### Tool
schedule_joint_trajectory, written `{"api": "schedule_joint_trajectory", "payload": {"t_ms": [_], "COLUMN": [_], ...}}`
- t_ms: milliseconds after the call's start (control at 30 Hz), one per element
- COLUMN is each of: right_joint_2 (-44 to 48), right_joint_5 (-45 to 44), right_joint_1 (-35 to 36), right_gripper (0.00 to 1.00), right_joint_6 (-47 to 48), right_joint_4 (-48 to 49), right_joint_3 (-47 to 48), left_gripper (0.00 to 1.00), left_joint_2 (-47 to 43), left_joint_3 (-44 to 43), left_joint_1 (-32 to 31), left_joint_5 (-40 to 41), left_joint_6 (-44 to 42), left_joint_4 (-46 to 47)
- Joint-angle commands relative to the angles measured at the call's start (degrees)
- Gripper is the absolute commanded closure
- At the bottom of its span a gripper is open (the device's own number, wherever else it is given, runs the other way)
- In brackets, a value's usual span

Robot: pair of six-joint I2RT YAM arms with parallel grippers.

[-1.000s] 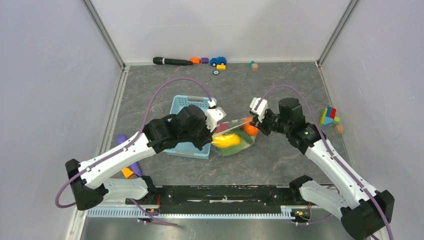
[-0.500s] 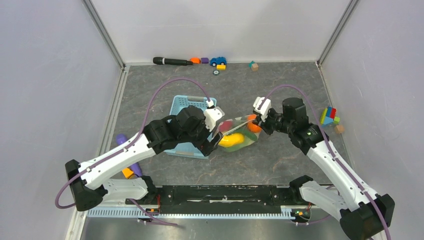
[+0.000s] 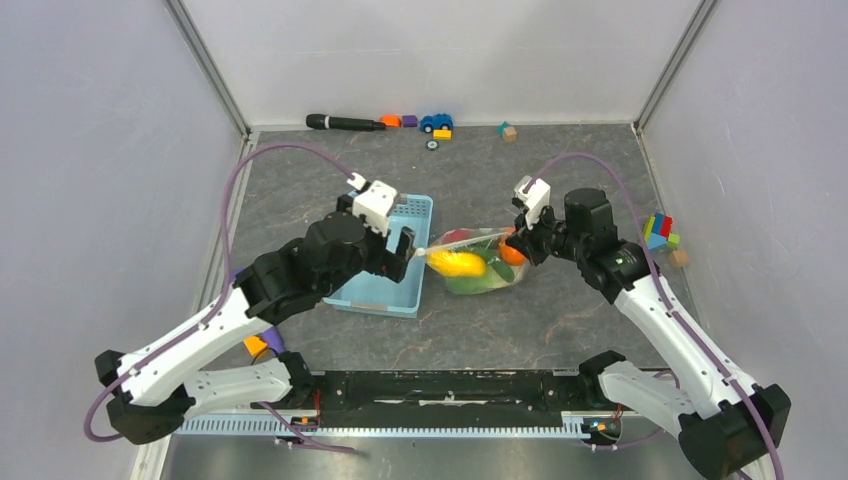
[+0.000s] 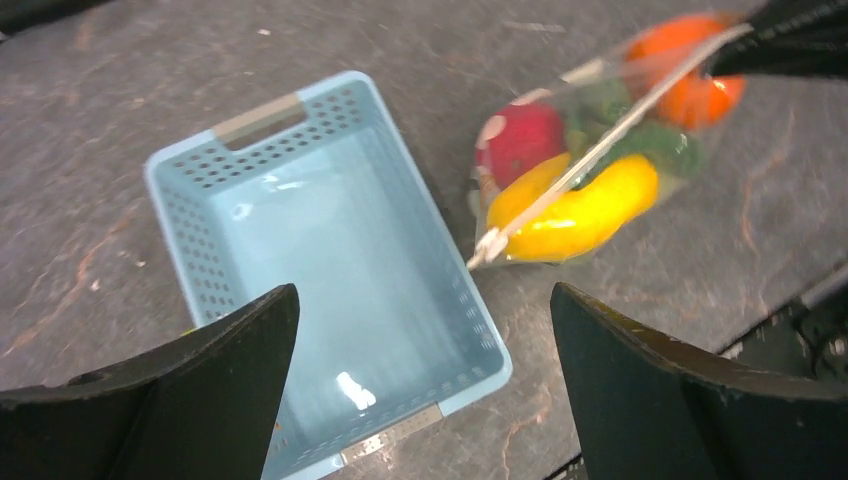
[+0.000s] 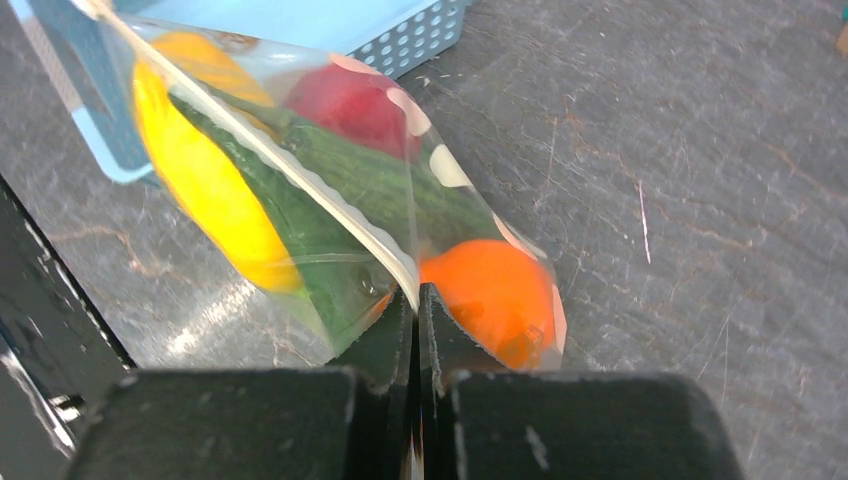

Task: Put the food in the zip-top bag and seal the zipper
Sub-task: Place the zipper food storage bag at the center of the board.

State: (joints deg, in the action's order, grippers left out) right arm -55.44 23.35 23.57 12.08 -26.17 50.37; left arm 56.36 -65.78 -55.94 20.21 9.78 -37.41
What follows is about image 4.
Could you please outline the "red toy apple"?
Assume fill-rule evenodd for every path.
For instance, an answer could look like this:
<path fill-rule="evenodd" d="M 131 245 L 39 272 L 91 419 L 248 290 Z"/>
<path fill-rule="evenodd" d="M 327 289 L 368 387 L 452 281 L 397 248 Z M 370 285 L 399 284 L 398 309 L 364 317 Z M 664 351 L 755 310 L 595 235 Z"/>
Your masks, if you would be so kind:
<path fill-rule="evenodd" d="M 509 104 L 482 126 L 475 142 L 475 170 L 483 182 L 504 189 L 538 164 L 565 150 L 565 123 L 542 103 Z"/>

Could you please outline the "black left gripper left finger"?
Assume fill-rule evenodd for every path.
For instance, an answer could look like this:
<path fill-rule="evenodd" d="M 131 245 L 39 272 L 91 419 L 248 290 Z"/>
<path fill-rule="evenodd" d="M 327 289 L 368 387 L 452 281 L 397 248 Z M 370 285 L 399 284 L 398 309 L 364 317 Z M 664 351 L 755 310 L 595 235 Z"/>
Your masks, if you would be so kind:
<path fill-rule="evenodd" d="M 257 479 L 291 363 L 295 286 L 53 387 L 1 395 L 5 479 Z"/>

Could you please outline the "orange toy fruit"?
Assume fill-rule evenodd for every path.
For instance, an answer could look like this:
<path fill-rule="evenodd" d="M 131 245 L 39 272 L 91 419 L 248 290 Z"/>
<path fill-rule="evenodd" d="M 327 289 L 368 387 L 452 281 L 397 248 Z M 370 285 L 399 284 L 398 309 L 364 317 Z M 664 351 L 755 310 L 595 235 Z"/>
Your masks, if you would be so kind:
<path fill-rule="evenodd" d="M 654 25 L 629 44 L 624 61 L 633 75 L 628 87 L 641 97 L 663 80 L 705 39 L 729 27 L 731 17 L 718 13 L 680 15 Z M 711 77 L 695 68 L 658 101 L 656 114 L 686 130 L 712 126 L 740 102 L 747 81 L 742 76 Z"/>

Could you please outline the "clear dotted zip top bag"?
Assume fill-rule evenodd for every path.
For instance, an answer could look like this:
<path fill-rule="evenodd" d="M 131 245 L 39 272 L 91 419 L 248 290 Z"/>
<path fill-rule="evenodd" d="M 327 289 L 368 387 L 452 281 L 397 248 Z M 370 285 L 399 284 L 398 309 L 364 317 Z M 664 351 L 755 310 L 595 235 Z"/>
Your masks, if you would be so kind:
<path fill-rule="evenodd" d="M 690 178 L 680 178 L 670 174 L 660 173 L 656 170 L 660 177 L 660 193 L 657 202 L 650 209 L 654 208 L 657 204 L 671 196 L 675 191 L 681 189 L 687 182 L 695 179 L 701 174 L 701 172 L 708 166 L 711 155 L 718 147 L 722 139 L 727 119 L 731 116 L 731 114 L 740 102 L 722 120 L 718 121 L 712 126 L 699 128 L 696 130 L 686 130 L 681 126 L 673 124 L 659 117 L 656 114 L 655 107 L 660 98 L 662 98 L 662 96 L 688 72 L 697 68 L 700 70 L 700 72 L 707 74 L 705 72 L 705 61 L 707 57 L 710 54 L 715 53 L 723 44 L 738 38 L 744 33 L 743 25 L 739 25 L 737 23 L 737 21 L 741 19 L 739 15 L 717 11 L 708 12 L 725 14 L 730 16 L 732 20 L 731 25 L 722 32 L 715 34 L 698 44 L 698 46 L 696 46 L 692 50 L 691 54 L 686 57 L 685 60 L 681 61 L 674 70 L 672 70 L 666 77 L 664 77 L 663 80 L 659 81 L 651 90 L 649 90 L 641 97 L 633 96 L 630 88 L 628 87 L 628 79 L 633 75 L 633 73 L 626 67 L 624 61 L 624 54 L 626 53 L 626 50 L 631 41 L 633 41 L 640 33 L 647 30 L 648 28 L 638 33 L 628 41 L 615 47 L 612 51 L 597 56 L 567 71 L 566 73 L 562 74 L 557 80 L 555 80 L 552 84 L 531 90 L 513 99 L 505 105 L 507 106 L 509 104 L 523 105 L 530 103 L 542 103 L 556 109 L 560 114 L 563 122 L 565 123 L 565 150 L 563 153 L 569 153 L 571 161 L 569 163 L 569 166 L 563 171 L 563 173 L 561 173 L 558 177 L 555 178 L 554 182 L 550 184 L 548 189 L 544 193 L 542 193 L 532 204 L 527 206 L 525 210 L 515 216 L 513 220 L 511 220 L 507 225 L 502 228 L 488 228 L 486 226 L 488 209 L 491 203 L 494 201 L 495 197 L 500 194 L 505 188 L 499 189 L 494 184 L 493 180 L 486 180 L 481 182 L 476 174 L 474 160 L 474 165 L 471 171 L 472 187 L 469 193 L 469 203 L 474 211 L 474 215 L 477 220 L 477 239 L 474 252 L 472 253 L 467 263 L 469 269 L 477 269 L 492 264 L 547 263 L 520 262 L 509 260 L 504 255 L 505 247 L 509 242 L 511 236 L 513 236 L 525 224 L 532 221 L 534 217 L 542 214 L 542 212 L 547 208 L 547 206 L 557 200 L 561 194 L 571 190 L 577 190 L 575 188 L 575 185 L 580 181 L 580 178 L 583 177 L 590 170 L 592 170 L 596 165 L 597 161 L 600 160 L 606 154 L 606 152 L 613 145 L 615 145 L 615 143 L 617 143 L 618 140 L 622 139 L 630 129 L 636 126 L 644 118 L 667 122 L 694 135 L 701 143 L 707 155 L 706 163 L 701 168 L 700 172 Z M 611 127 L 611 129 L 609 129 L 601 136 L 600 140 L 597 143 L 591 146 L 585 152 L 585 154 L 580 157 L 580 159 L 576 160 L 572 156 L 572 151 L 569 149 L 569 146 L 566 143 L 566 108 L 572 103 L 574 103 L 574 101 L 577 99 L 577 90 L 580 86 L 591 83 L 597 83 L 605 79 L 620 79 L 626 84 L 633 99 L 632 107 L 623 116 L 619 118 L 619 120 Z M 585 256 L 597 250 L 599 247 L 591 250 L 586 254 L 574 257 L 570 260 L 561 263 L 570 262 L 577 258 Z"/>

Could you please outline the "green toy cucumber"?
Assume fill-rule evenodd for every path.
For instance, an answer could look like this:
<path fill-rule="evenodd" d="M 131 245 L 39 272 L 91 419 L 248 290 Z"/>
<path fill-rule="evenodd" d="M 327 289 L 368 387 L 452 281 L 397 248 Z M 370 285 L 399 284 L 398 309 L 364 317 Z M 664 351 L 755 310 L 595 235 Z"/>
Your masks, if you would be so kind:
<path fill-rule="evenodd" d="M 631 93 L 620 79 L 580 86 L 577 99 L 566 108 L 566 143 L 572 156 L 580 159 L 632 104 Z M 696 175 L 707 160 L 694 135 L 667 122 L 644 118 L 580 178 L 575 188 L 585 188 L 614 161 L 633 154 L 648 158 L 658 172 L 680 178 Z"/>

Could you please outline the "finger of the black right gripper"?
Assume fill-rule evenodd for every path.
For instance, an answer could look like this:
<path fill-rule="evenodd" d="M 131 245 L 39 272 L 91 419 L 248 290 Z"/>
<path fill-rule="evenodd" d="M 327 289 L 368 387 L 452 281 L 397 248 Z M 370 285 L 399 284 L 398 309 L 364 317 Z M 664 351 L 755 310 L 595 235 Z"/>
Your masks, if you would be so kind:
<path fill-rule="evenodd" d="M 737 21 L 750 30 L 705 61 L 712 77 L 847 78 L 847 0 L 773 0 Z"/>

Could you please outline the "yellow toy lemon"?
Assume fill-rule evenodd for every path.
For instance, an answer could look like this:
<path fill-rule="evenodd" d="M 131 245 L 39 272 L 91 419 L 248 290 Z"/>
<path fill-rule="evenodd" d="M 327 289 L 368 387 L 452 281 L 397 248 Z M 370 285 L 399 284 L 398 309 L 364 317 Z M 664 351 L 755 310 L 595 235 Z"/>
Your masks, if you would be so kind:
<path fill-rule="evenodd" d="M 507 225 L 548 189 L 570 161 L 570 154 L 563 153 L 516 179 L 491 203 L 486 226 Z M 519 229 L 504 255 L 512 261 L 561 263 L 586 254 L 653 207 L 659 193 L 660 177 L 648 158 L 621 157 L 585 188 L 561 194 Z"/>

